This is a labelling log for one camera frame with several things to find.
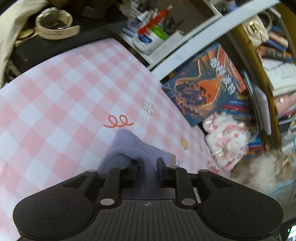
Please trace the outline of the purple and mauve sweater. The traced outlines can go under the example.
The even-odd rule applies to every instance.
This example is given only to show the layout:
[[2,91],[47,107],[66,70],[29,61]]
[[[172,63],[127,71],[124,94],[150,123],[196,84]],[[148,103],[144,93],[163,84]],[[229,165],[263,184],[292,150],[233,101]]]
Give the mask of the purple and mauve sweater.
[[115,134],[111,149],[98,168],[100,174],[107,174],[113,168],[140,166],[138,183],[134,188],[122,191],[123,199],[158,200],[173,199],[173,188],[161,188],[158,180],[158,158],[168,167],[176,165],[176,156],[141,141],[132,132],[121,129]]

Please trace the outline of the white pink plush bunny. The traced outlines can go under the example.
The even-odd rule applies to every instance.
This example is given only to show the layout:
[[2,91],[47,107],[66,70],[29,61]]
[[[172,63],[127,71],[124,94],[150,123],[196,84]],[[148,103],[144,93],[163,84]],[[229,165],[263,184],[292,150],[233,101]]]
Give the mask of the white pink plush bunny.
[[251,133],[247,125],[225,112],[213,113],[202,125],[214,161],[223,170],[231,171],[248,152]]

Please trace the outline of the cream quilted handbag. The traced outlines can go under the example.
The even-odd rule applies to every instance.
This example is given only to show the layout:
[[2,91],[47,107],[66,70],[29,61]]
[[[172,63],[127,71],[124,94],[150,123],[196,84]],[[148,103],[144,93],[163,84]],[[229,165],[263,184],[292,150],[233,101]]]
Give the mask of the cream quilted handbag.
[[258,47],[269,40],[268,30],[258,15],[243,22],[242,26],[254,47]]

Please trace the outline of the Harry Potter book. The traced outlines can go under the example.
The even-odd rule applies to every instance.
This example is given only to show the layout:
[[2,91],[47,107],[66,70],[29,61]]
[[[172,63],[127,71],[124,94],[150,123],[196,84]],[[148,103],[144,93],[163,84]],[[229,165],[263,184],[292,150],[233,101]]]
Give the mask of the Harry Potter book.
[[195,126],[247,90],[235,65],[219,43],[196,54],[162,90]]

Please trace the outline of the fluffy orange white cat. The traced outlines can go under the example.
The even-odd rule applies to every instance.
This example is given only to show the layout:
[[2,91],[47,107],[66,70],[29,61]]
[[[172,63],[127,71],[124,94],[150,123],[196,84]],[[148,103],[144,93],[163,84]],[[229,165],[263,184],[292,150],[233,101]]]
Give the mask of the fluffy orange white cat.
[[270,150],[257,157],[242,158],[231,171],[231,180],[270,195],[292,176],[292,159],[285,153]]

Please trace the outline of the stack of colourful books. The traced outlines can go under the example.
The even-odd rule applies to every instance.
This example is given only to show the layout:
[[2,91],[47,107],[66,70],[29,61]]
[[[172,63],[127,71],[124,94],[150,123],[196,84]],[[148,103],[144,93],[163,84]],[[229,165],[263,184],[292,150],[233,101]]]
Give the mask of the stack of colourful books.
[[265,144],[260,138],[259,124],[254,103],[248,95],[237,96],[236,99],[222,106],[219,111],[230,114],[234,120],[244,122],[247,125],[251,133],[248,143],[249,151],[246,154],[247,159],[254,158],[265,152]]

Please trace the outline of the white tablet device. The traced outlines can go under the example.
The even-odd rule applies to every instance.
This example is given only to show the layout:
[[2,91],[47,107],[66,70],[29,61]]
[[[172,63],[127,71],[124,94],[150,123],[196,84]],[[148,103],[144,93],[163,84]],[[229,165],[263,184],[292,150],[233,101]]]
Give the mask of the white tablet device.
[[256,99],[258,112],[260,116],[260,124],[265,133],[270,136],[271,131],[271,121],[270,121],[270,113],[269,106],[266,94],[257,86],[253,86],[254,96]]

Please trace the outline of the beige jacket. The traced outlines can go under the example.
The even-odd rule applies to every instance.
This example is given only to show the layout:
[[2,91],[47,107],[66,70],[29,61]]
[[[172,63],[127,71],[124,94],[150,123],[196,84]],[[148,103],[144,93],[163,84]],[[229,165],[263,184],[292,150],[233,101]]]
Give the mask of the beige jacket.
[[5,85],[4,71],[21,29],[30,16],[48,4],[46,0],[19,0],[1,15],[1,87]]

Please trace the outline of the white wristwatch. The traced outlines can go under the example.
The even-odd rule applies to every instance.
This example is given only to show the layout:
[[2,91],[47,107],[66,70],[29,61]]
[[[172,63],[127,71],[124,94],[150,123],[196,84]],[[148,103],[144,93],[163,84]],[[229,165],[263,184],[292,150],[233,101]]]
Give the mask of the white wristwatch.
[[46,40],[62,40],[80,33],[80,26],[72,26],[72,15],[64,10],[48,8],[35,20],[35,30],[39,37]]

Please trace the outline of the pink checkered table mat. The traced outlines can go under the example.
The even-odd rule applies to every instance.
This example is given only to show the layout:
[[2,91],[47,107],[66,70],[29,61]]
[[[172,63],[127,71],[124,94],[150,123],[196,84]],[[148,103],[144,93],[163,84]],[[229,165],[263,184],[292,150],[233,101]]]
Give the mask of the pink checkered table mat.
[[53,57],[1,89],[1,240],[17,240],[23,198],[98,167],[118,130],[177,157],[188,172],[214,163],[161,83],[114,39]]

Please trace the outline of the white jar green lid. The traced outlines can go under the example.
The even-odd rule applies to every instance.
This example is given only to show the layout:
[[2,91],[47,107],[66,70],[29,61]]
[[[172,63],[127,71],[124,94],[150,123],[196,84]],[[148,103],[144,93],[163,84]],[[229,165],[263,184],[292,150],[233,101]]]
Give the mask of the white jar green lid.
[[138,51],[149,55],[167,39],[168,35],[159,26],[154,25],[146,33],[138,34],[132,42]]

